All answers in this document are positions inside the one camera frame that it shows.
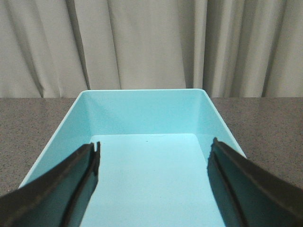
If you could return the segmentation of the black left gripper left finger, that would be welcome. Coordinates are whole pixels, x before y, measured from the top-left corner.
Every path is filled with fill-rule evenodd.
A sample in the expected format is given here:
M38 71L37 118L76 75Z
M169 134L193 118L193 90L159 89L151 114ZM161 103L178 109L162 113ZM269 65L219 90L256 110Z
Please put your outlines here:
M0 198L2 227L78 227L98 184L100 143L84 144L30 183Z

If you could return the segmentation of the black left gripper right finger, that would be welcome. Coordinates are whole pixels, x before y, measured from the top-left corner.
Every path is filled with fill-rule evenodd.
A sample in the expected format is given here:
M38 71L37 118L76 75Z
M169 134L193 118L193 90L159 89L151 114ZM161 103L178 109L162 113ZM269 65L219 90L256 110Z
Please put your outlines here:
M303 191L214 139L210 186L227 227L301 227Z

